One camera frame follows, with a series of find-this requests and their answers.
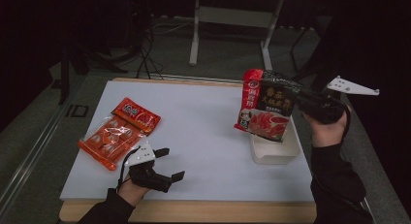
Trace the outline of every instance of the robotic arm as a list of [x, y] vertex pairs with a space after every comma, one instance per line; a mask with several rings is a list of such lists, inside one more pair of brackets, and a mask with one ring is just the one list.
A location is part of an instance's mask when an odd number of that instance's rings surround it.
[[133, 183], [167, 193], [173, 183], [184, 178], [185, 173], [183, 171], [167, 177], [159, 175], [153, 170], [155, 159], [166, 156], [169, 152], [168, 148], [153, 150], [149, 143], [131, 151], [130, 159], [124, 165], [129, 166], [129, 175]]
[[302, 89], [297, 97], [296, 105], [302, 112], [314, 117], [324, 124], [335, 123], [344, 113], [345, 107], [339, 99], [332, 96], [330, 91], [339, 91], [349, 94], [378, 95], [379, 90], [355, 84], [340, 77], [332, 80], [322, 94]]

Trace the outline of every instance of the wooden table edge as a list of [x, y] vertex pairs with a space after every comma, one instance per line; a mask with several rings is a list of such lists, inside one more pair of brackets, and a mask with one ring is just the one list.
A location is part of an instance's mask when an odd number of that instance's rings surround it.
[[[60, 219], [79, 221], [103, 200], [65, 201]], [[142, 200], [130, 222], [173, 223], [313, 223], [314, 202], [230, 202], [230, 201], [152, 201]]]

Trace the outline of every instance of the white table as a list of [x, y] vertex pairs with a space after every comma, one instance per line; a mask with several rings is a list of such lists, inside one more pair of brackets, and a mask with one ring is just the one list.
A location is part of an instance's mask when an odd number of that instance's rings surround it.
[[[184, 179], [174, 183], [168, 193], [150, 191], [131, 220], [314, 220], [311, 174], [302, 151], [287, 165], [256, 164], [249, 135], [233, 127], [241, 92], [238, 84], [108, 82], [89, 130], [124, 97], [129, 97], [162, 116], [154, 132], [141, 140], [148, 141], [154, 149], [171, 150], [170, 155], [156, 159], [154, 170], [164, 176], [185, 171]], [[65, 203], [60, 218], [79, 220], [96, 202], [104, 200], [107, 188], [116, 185], [119, 168], [108, 171], [80, 150], [61, 193]]]

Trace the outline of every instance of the table leg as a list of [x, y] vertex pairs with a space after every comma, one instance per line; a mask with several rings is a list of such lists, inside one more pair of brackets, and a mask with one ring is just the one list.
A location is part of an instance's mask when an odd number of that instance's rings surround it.
[[200, 8], [200, 0], [196, 0], [196, 9], [194, 11], [194, 36], [193, 42], [191, 44], [191, 52], [190, 52], [190, 66], [197, 65], [197, 55], [199, 53], [199, 8]]
[[261, 42], [261, 51], [263, 54], [264, 67], [266, 70], [272, 70], [271, 60], [269, 58], [269, 42], [271, 41], [272, 33], [275, 29], [275, 24], [277, 23], [278, 17], [280, 15], [281, 7], [284, 0], [278, 0], [275, 12], [272, 14], [272, 21], [269, 25], [269, 32], [267, 34], [266, 40]]

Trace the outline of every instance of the plastic bag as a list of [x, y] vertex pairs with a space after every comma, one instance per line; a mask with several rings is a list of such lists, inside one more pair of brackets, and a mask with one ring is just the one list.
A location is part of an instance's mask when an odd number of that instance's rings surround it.
[[151, 134], [161, 117], [137, 105], [129, 98], [111, 112], [103, 125], [90, 136], [80, 139], [78, 146], [93, 156], [108, 170], [114, 171], [117, 162], [141, 138]]

